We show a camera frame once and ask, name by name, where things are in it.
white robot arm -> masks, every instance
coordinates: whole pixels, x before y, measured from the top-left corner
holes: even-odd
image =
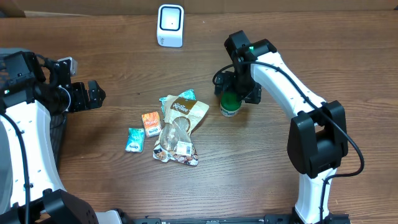
[[[0,93],[0,121],[9,141],[13,185],[11,210],[0,215],[0,223],[32,223],[46,211],[56,223],[122,224],[117,211],[95,213],[86,202],[66,192],[50,141],[51,114],[99,108],[105,92],[96,81],[88,82],[89,92],[83,83],[71,83],[70,77],[76,75],[77,69],[72,58],[57,62],[44,60],[44,66],[50,70],[50,84],[44,83],[43,71],[32,52],[17,52],[4,58],[9,79],[8,89]],[[22,143],[16,132],[22,134],[27,170],[23,169]],[[28,200],[25,172],[30,182]],[[24,213],[28,213],[31,220],[21,219],[23,216],[18,214]]]
[[[314,94],[309,90],[286,66],[282,57],[278,52],[266,53],[258,56],[257,62],[264,62],[271,65],[278,66],[285,71],[300,89],[310,98],[312,103],[317,107],[322,107],[322,103],[326,102],[323,98]],[[311,112],[314,110],[298,93],[291,82],[283,76],[283,74],[274,69],[251,64],[251,76],[254,81],[262,85],[269,94],[276,100],[279,106],[283,109],[288,119],[292,119],[298,115],[299,112]],[[314,179],[311,179],[307,174],[300,174],[298,200],[295,204],[295,211],[304,223],[317,223],[320,216],[320,199],[322,192],[323,180],[336,173],[337,169],[328,169],[321,172]],[[323,203],[323,217],[329,215],[328,198],[330,191],[330,184],[326,187],[325,200]]]
[[[328,104],[309,90],[286,66],[276,48],[266,39],[250,43],[243,31],[231,34],[224,46],[233,61],[235,72],[221,69],[213,78],[216,95],[232,91],[238,100],[258,104],[261,86],[276,100],[291,119],[288,155],[300,172],[298,200],[294,207],[299,223],[318,223],[322,187],[326,178],[336,174],[341,158],[348,153],[347,139],[325,122],[319,110],[326,113],[345,132],[343,107],[334,101]],[[324,130],[315,132],[315,126]],[[331,180],[324,192],[322,217],[327,207]]]

snack bag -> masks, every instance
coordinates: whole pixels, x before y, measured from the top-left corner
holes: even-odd
[[[169,159],[191,166],[198,164],[198,154],[190,135],[202,120],[209,106],[197,100],[167,96],[165,101],[165,126],[155,143],[153,156],[162,162]]]
[[[160,117],[158,112],[143,114],[141,117],[148,138],[160,134],[160,131],[162,130],[162,125],[160,124]]]
[[[142,152],[144,150],[144,128],[129,128],[129,137],[127,139],[127,152]]]
[[[186,91],[182,92],[181,94],[179,94],[179,96],[181,96],[181,97],[183,97],[185,99],[188,99],[188,100],[195,100],[196,99],[195,92],[193,91],[193,89],[186,90]],[[162,98],[159,99],[159,101],[162,102],[162,112],[163,112],[164,116],[165,116],[164,104],[166,103],[166,99],[167,99],[167,96],[166,97],[162,97]]]

clear plastic bag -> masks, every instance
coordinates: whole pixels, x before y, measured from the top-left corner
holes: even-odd
[[[165,126],[155,143],[154,158],[197,165],[198,154],[190,135],[208,108],[200,101],[169,95],[165,102]]]

white sensor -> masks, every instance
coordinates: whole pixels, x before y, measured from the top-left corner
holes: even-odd
[[[157,42],[163,47],[181,47],[184,9],[174,4],[163,4],[157,15]]]

wooden table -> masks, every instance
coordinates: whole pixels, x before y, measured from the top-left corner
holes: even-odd
[[[269,39],[290,69],[315,93],[338,100],[347,129],[363,151],[364,172],[336,179],[334,213],[353,223],[398,218],[398,13],[295,12],[187,15],[184,46],[156,41],[156,16],[0,19],[2,47],[23,47],[79,62],[75,82],[97,80],[106,91],[101,109],[69,115],[60,177],[66,189],[97,211],[121,208],[132,217],[199,218],[290,213],[299,174],[287,156],[289,121],[263,92],[225,118],[211,78],[231,63],[223,43],[243,29],[253,42]],[[199,165],[126,153],[128,127],[141,114],[160,112],[159,98],[193,88],[210,105],[192,134]],[[356,170],[352,147],[339,173]]]

